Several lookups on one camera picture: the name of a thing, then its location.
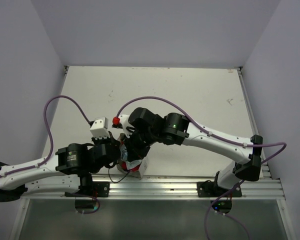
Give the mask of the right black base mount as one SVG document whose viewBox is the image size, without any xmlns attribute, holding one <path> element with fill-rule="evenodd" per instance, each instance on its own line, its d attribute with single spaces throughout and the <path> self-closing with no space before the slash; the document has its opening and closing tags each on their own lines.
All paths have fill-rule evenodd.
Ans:
<svg viewBox="0 0 300 240">
<path fill-rule="evenodd" d="M 220 196 L 240 198 L 243 196 L 241 187 L 236 184 L 230 189 L 218 186 L 211 180 L 198 181 L 196 183 L 197 195 L 199 198 L 217 198 Z"/>
</svg>

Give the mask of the red orange snack packet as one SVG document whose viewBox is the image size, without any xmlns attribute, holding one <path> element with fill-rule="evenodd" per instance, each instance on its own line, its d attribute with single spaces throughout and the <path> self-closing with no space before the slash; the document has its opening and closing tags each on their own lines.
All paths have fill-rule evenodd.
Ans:
<svg viewBox="0 0 300 240">
<path fill-rule="evenodd" d="M 137 172 L 142 164 L 142 160 L 134 160 L 134 161 L 127 161 L 124 162 L 122 161 L 120 163 L 120 167 L 125 171 L 125 172 Z"/>
</svg>

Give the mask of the small silver snack packet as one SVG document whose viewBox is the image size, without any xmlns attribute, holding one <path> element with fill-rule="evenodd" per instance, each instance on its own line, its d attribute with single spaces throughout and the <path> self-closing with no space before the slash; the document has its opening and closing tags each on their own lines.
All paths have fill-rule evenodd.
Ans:
<svg viewBox="0 0 300 240">
<path fill-rule="evenodd" d="M 128 161 L 128 150 L 123 141 L 120 142 L 119 149 L 120 149 L 120 159 L 123 162 L 127 162 Z"/>
</svg>

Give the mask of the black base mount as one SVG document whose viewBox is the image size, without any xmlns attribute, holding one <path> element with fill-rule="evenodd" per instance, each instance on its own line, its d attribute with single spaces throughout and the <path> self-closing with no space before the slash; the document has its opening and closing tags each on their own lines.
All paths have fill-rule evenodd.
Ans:
<svg viewBox="0 0 300 240">
<path fill-rule="evenodd" d="M 66 197 L 107 198 L 109 196 L 110 183 L 108 181 L 93 181 L 81 184 L 74 193 L 65 192 Z"/>
<path fill-rule="evenodd" d="M 199 198 L 217 198 L 220 196 L 240 198 L 243 196 L 241 187 L 236 184 L 230 189 L 218 186 L 211 180 L 198 181 L 196 183 L 197 195 Z"/>
</svg>

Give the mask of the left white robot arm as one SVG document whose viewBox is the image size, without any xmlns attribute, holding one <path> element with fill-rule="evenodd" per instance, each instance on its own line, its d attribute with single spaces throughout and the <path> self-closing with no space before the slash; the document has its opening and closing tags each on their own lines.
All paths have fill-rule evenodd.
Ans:
<svg viewBox="0 0 300 240">
<path fill-rule="evenodd" d="M 49 192 L 96 197 L 92 175 L 116 165 L 121 156 L 120 144 L 110 135 L 91 143 L 71 143 L 55 155 L 19 165 L 0 162 L 0 203 Z"/>
</svg>

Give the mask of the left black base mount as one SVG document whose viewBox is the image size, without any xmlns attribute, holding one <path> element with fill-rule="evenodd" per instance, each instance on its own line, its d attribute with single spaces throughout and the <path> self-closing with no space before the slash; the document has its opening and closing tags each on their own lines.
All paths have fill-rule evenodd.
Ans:
<svg viewBox="0 0 300 240">
<path fill-rule="evenodd" d="M 93 181 L 81 184 L 74 193 L 65 192 L 66 197 L 107 198 L 109 196 L 110 183 L 108 181 Z"/>
</svg>

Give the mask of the brown paper bag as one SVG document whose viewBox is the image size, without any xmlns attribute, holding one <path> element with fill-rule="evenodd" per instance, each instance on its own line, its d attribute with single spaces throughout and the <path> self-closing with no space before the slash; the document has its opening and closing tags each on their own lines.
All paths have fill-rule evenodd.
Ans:
<svg viewBox="0 0 300 240">
<path fill-rule="evenodd" d="M 113 160 L 108 167 L 107 174 L 113 184 L 120 183 L 127 176 L 142 179 L 148 167 L 148 153 L 152 143 L 141 141 L 139 138 L 128 138 L 121 133 L 114 144 Z M 116 168 L 123 174 L 120 180 L 114 180 L 110 169 Z"/>
</svg>

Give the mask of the aluminium mounting rail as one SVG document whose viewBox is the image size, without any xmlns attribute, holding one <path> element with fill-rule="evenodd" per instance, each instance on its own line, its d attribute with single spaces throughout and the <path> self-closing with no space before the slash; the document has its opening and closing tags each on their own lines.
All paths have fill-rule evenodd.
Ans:
<svg viewBox="0 0 300 240">
<path fill-rule="evenodd" d="M 114 175 L 117 181 L 121 176 Z M 197 182 L 207 181 L 198 177 L 145 176 L 135 178 L 127 176 L 119 183 L 112 183 L 106 174 L 93 175 L 93 182 L 109 182 L 108 198 L 111 200 L 195 200 L 214 197 L 198 197 Z M 74 190 L 74 177 L 49 177 L 28 183 L 24 199 L 61 199 L 65 193 Z M 284 191 L 279 180 L 262 178 L 257 182 L 244 182 L 241 186 L 242 197 L 234 200 L 282 200 Z"/>
</svg>

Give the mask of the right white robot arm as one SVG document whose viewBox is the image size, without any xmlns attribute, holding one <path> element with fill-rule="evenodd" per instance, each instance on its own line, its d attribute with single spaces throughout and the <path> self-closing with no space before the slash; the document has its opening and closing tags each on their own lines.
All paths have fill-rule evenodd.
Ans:
<svg viewBox="0 0 300 240">
<path fill-rule="evenodd" d="M 211 188 L 217 196 L 225 196 L 240 181 L 256 182 L 261 172 L 261 144 L 263 138 L 228 136 L 223 141 L 216 132 L 191 121 L 180 113 L 161 117 L 142 107 L 131 114 L 119 117 L 127 151 L 127 161 L 142 160 L 155 143 L 166 146 L 179 145 L 205 149 L 232 160 L 226 168 L 218 171 Z"/>
</svg>

